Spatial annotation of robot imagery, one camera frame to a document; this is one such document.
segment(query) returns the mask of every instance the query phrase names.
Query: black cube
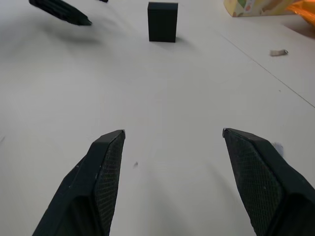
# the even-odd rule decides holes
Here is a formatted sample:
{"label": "black cube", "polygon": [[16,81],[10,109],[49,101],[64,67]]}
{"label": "black cube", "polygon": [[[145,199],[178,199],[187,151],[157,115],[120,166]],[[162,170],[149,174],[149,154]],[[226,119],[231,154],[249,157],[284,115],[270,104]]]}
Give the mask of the black cube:
{"label": "black cube", "polygon": [[149,2],[149,40],[155,42],[176,41],[178,3]]}

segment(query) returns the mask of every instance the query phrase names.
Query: yellow box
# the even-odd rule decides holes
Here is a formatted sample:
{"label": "yellow box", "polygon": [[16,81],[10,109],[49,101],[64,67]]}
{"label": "yellow box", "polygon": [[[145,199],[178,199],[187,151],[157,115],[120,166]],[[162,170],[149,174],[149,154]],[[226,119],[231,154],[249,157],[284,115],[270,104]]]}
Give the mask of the yellow box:
{"label": "yellow box", "polygon": [[224,6],[233,17],[274,16],[292,14],[286,8],[299,0],[224,0]]}

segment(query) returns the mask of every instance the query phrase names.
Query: cardboard box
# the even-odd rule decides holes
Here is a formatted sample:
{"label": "cardboard box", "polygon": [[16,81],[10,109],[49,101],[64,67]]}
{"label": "cardboard box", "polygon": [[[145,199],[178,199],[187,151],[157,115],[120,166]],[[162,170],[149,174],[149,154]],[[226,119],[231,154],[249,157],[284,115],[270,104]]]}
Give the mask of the cardboard box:
{"label": "cardboard box", "polygon": [[292,14],[286,8],[299,0],[224,0],[224,6],[233,17],[274,16]]}

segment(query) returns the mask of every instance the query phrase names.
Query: white table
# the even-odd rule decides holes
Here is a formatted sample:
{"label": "white table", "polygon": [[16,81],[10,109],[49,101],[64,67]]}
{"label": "white table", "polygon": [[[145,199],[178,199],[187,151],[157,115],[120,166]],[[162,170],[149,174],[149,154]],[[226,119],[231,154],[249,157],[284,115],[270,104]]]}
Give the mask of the white table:
{"label": "white table", "polygon": [[253,236],[224,127],[281,143],[315,186],[315,43],[284,25],[299,17],[233,19],[220,1],[180,0],[177,43],[150,43],[148,1],[68,2],[93,26],[1,3],[1,235],[31,235],[62,178],[116,129],[111,236]]}

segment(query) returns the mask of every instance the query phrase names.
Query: orange object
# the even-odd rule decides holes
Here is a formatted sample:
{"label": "orange object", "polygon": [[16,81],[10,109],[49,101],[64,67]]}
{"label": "orange object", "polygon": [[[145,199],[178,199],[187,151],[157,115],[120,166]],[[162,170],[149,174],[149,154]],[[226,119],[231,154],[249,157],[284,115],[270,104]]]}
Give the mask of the orange object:
{"label": "orange object", "polygon": [[291,4],[287,10],[302,16],[304,20],[315,26],[315,0],[302,0]]}

